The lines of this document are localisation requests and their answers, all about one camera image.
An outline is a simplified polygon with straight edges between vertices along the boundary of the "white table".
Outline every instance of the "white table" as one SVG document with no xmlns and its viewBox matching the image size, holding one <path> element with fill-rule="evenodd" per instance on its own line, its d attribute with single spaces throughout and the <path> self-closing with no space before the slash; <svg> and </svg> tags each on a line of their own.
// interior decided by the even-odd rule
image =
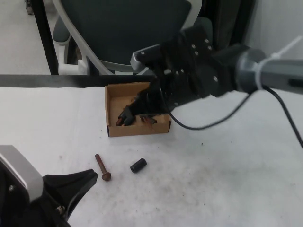
<svg viewBox="0 0 303 227">
<path fill-rule="evenodd" d="M 189 125 L 226 115 L 244 94 L 208 98 L 174 114 Z M 303 132 L 302 96 L 282 93 Z M 108 138 L 104 88 L 0 87 L 0 144 L 14 145 L 41 175 L 93 168 L 101 175 L 73 227 L 302 226 L 303 151 L 278 102 L 256 94 L 228 122 L 207 131 L 173 123 L 168 134 Z M 138 174 L 130 166 L 148 165 Z"/>
</svg>

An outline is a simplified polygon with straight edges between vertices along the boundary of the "cardboard box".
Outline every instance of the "cardboard box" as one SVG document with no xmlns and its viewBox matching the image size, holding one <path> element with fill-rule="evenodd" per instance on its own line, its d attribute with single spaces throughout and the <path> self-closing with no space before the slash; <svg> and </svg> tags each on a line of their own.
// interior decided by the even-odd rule
<svg viewBox="0 0 303 227">
<path fill-rule="evenodd" d="M 144 124 L 139 116 L 130 126 L 116 126 L 118 116 L 126 105 L 130 105 L 137 94 L 146 89 L 149 83 L 112 84 L 105 87 L 105 110 L 107 134 L 109 137 L 135 136 L 167 133 L 171 119 L 168 114 L 155 116 L 157 123 L 151 127 Z"/>
</svg>

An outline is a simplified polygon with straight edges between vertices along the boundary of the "black cable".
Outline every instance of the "black cable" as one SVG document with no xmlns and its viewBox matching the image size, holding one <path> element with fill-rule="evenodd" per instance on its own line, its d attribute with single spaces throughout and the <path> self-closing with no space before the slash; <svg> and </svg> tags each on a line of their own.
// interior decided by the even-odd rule
<svg viewBox="0 0 303 227">
<path fill-rule="evenodd" d="M 294 133 L 295 133 L 295 135 L 296 135 L 296 137 L 297 137 L 297 139 L 298 139 L 301 147 L 303 148 L 303 141 L 302 141 L 301 135 L 300 135 L 300 133 L 299 133 L 299 131 L 298 131 L 298 129 L 297 129 L 297 127 L 296 127 L 296 125 L 295 125 L 295 123 L 294 123 L 294 121 L 293 121 L 293 119 L 292 119 L 292 117 L 291 117 L 291 115 L 290 115 L 290 113 L 289 113 L 289 111 L 288 111 L 285 103 L 281 99 L 281 97 L 275 91 L 273 91 L 272 89 L 270 89 L 268 87 L 265 87 L 264 90 L 266 90 L 269 93 L 271 93 L 279 101 L 279 103 L 281 104 L 281 106 L 282 106 L 282 108 L 283 108 L 283 110 L 284 110 L 284 112 L 286 114 L 286 117 L 287 117 L 290 125 L 292 126 L 292 128 L 294 130 Z"/>
<path fill-rule="evenodd" d="M 287 119 L 290 123 L 290 125 L 292 126 L 293 130 L 294 130 L 294 133 L 301 145 L 301 147 L 303 148 L 303 140 L 302 140 L 302 137 L 284 103 L 284 101 L 282 100 L 282 98 L 275 92 L 273 91 L 272 89 L 268 88 L 268 87 L 264 87 L 264 90 L 268 91 L 269 93 L 271 93 L 277 100 L 278 102 L 281 104 L 286 116 L 287 116 Z M 181 127 L 185 128 L 185 129 L 189 129 L 189 130 L 195 130 L 195 131 L 202 131 L 202 130 L 205 130 L 205 129 L 209 129 L 209 128 L 212 128 L 218 124 L 221 124 L 223 123 L 224 121 L 228 120 L 229 118 L 231 118 L 235 113 L 237 113 L 239 111 L 239 109 L 249 100 L 249 98 L 255 93 L 256 91 L 253 91 L 251 92 L 248 96 L 245 97 L 245 99 L 242 100 L 242 102 L 240 102 L 239 105 L 236 106 L 236 108 L 229 114 L 227 115 L 226 117 L 222 118 L 221 120 L 218 120 L 212 124 L 208 124 L 208 125 L 205 125 L 203 127 L 198 127 L 198 128 L 194 128 L 194 127 L 189 127 L 189 126 L 186 126 L 184 124 L 182 124 L 177 118 L 175 118 L 175 116 L 171 113 L 171 111 L 169 110 L 167 104 L 166 104 L 166 101 L 165 101 L 165 98 L 164 98 L 164 95 L 163 95 L 163 92 L 162 92 L 162 89 L 160 88 L 160 94 L 161 94 L 161 98 L 162 98 L 162 101 L 166 107 L 166 109 L 168 110 L 168 114 L 171 116 L 171 118 L 178 124 L 180 125 Z"/>
<path fill-rule="evenodd" d="M 245 99 L 242 100 L 242 102 L 240 102 L 239 105 L 236 106 L 236 108 L 229 114 L 227 115 L 226 117 L 222 118 L 221 120 L 218 120 L 214 123 L 211 123 L 211 124 L 208 124 L 208 125 L 205 125 L 203 127 L 198 127 L 198 128 L 194 128 L 194 127 L 189 127 L 189 126 L 186 126 L 184 124 L 182 124 L 180 121 L 178 121 L 177 118 L 175 118 L 175 116 L 171 113 L 171 111 L 169 111 L 169 108 L 166 104 L 166 101 L 165 101 L 165 98 L 164 98 L 164 95 L 162 93 L 162 89 L 160 88 L 160 94 L 161 94 L 161 98 L 162 98 L 162 101 L 166 107 L 166 109 L 168 110 L 168 114 L 170 115 L 170 117 L 178 124 L 180 125 L 181 127 L 185 128 L 185 129 L 189 129 L 189 130 L 195 130 L 195 131 L 202 131 L 202 130 L 205 130 L 205 129 L 209 129 L 209 128 L 212 128 L 218 124 L 221 124 L 223 123 L 224 121 L 230 119 L 235 113 L 237 113 L 237 111 L 249 100 L 249 98 L 255 93 L 256 91 L 253 91 L 251 92 L 250 94 L 248 94 L 248 96 L 245 97 Z"/>
</svg>

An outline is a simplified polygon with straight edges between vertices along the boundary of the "black rubber grommet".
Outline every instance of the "black rubber grommet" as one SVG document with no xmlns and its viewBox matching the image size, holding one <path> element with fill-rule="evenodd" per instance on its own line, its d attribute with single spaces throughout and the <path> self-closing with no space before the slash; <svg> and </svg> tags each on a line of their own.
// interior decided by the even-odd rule
<svg viewBox="0 0 303 227">
<path fill-rule="evenodd" d="M 131 166 L 131 171 L 135 174 L 139 172 L 141 169 L 143 169 L 147 165 L 147 162 L 144 158 L 141 158 L 139 161 L 137 161 L 135 164 Z"/>
</svg>

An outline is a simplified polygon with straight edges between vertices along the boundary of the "white cable tie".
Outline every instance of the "white cable tie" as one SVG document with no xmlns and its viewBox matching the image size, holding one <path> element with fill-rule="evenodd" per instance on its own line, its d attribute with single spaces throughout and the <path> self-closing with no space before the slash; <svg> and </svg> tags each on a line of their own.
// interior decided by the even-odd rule
<svg viewBox="0 0 303 227">
<path fill-rule="evenodd" d="M 257 85 L 257 89 L 263 90 L 261 74 L 262 74 L 262 69 L 264 68 L 264 66 L 271 61 L 280 59 L 283 54 L 287 53 L 290 49 L 292 49 L 294 46 L 296 46 L 302 40 L 302 38 L 303 38 L 303 36 L 298 36 L 291 43 L 289 43 L 284 48 L 282 48 L 279 52 L 273 53 L 270 55 L 269 58 L 265 58 L 262 61 L 260 61 L 259 63 L 256 63 L 255 82 Z"/>
</svg>

